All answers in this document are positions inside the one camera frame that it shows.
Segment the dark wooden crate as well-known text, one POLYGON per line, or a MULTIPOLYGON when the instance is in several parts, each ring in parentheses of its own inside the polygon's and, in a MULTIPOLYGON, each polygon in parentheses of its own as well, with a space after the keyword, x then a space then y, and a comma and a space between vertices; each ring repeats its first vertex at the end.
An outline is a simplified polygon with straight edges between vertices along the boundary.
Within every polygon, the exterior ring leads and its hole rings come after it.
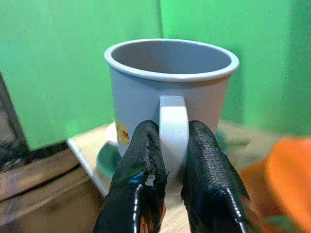
POLYGON ((70 149, 0 172, 0 233, 92 233, 102 204, 70 149))

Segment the white plate with green pattern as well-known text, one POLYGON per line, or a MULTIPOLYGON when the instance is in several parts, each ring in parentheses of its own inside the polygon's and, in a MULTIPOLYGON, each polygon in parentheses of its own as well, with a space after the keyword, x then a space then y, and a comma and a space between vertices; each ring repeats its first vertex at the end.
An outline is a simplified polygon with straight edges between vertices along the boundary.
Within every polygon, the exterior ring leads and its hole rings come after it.
MULTIPOLYGON (((109 178, 112 178, 121 156, 118 150, 117 132, 114 124, 109 125, 106 130, 109 139, 100 149, 96 165, 101 173, 109 178)), ((217 130, 216 139, 222 152, 228 153, 230 149, 244 148, 249 144, 249 139, 232 139, 229 140, 223 131, 217 130)))

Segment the black frame panel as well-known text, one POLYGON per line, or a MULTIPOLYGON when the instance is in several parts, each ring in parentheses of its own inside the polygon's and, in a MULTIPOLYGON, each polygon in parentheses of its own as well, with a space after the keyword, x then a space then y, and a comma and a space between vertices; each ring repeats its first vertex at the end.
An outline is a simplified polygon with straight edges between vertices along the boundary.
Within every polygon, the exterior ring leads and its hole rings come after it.
POLYGON ((0 72, 0 173, 25 165, 29 154, 29 147, 0 72))

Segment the grey mug with yellow label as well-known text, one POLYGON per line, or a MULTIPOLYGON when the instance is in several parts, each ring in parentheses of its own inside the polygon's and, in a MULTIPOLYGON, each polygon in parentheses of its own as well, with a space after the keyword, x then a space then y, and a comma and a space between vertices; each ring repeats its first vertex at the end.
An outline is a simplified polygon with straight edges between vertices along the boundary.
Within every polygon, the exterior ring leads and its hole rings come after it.
POLYGON ((168 172, 166 191, 182 189, 189 122, 216 132, 237 56, 218 46, 182 39, 139 39, 104 52, 109 65, 120 155, 145 120, 159 127, 168 172))

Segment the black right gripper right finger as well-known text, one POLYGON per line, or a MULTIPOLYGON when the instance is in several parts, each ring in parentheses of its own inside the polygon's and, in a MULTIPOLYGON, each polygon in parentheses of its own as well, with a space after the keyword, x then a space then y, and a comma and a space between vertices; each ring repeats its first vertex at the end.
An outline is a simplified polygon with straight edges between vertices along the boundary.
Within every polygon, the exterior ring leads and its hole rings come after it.
POLYGON ((263 233, 248 192, 207 125, 189 122, 181 197, 191 233, 263 233))

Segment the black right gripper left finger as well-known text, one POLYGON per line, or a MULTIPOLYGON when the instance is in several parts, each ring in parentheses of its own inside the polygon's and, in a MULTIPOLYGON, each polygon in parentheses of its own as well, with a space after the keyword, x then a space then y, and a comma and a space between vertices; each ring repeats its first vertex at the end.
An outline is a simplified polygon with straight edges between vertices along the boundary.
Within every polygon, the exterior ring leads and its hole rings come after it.
POLYGON ((145 120, 114 172, 93 233, 159 233, 167 176, 158 125, 145 120))

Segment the orange cloth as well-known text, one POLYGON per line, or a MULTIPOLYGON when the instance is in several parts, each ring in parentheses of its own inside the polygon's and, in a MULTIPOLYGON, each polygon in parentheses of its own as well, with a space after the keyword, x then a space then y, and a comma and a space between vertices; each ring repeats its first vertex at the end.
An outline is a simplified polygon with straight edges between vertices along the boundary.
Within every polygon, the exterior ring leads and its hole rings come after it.
POLYGON ((283 138, 239 175, 253 233, 311 233, 311 138, 283 138))

